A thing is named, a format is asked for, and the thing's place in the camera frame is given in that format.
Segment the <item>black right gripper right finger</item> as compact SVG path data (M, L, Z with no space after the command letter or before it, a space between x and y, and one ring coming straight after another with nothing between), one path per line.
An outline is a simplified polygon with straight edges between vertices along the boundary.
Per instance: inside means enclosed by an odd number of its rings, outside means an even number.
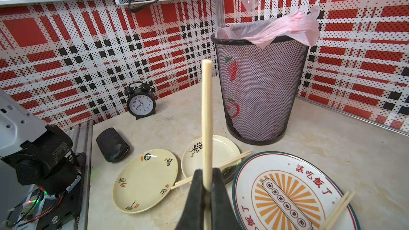
M241 230L219 168L213 168L211 185L212 230Z

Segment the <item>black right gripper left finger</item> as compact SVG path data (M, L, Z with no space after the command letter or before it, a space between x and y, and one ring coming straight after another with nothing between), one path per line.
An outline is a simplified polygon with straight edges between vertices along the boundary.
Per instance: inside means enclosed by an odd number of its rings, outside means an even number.
M205 188L202 170L198 169L193 175L185 207L175 230L203 230L204 209Z

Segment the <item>bare wooden chopsticks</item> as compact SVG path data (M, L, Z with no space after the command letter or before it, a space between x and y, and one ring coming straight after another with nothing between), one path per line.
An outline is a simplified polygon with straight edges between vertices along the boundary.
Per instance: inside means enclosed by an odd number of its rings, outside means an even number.
M344 209L348 207L351 200L353 199L355 192L346 192L338 204L335 206L329 218L321 225L320 230L330 230L335 225L338 218L343 213Z
M213 181L213 96L212 96L212 68L213 63L209 59L202 62L202 105L201 105L201 129L203 145L203 169L202 184L204 193L204 229L212 228L211 211L211 185Z
M244 157L250 155L251 153L252 153L252 150L248 150L248 151L246 151L246 152L244 152L244 153L241 153L240 155L238 155L237 157L235 157L235 158L233 158L233 159L230 159L230 160L228 160L228 161L225 161L225 162L223 162L223 163L217 165L216 167L217 167L217 168L223 168L223 167L225 167L225 166L228 166L228 165L230 165L230 164L232 164L232 163L235 163L235 162L239 161L240 159L242 159L242 158L244 158ZM182 180L182 181L176 182L176 183L174 184L174 186L171 187L171 190L174 190L174 189L176 189L176 188L178 188L178 187L180 187L180 186L182 186L182 185L185 185L185 184L187 184L187 183L191 183L192 180L193 180L193 177L188 177L188 178L186 178L186 179L184 179L184 180Z

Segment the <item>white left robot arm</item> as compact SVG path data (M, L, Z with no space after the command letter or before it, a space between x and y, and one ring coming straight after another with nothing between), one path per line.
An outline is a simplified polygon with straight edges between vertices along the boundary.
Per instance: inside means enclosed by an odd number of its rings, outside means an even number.
M81 211L86 154L58 126L32 115L1 91L1 160L15 169L21 185L36 185L35 200L11 229L57 230Z

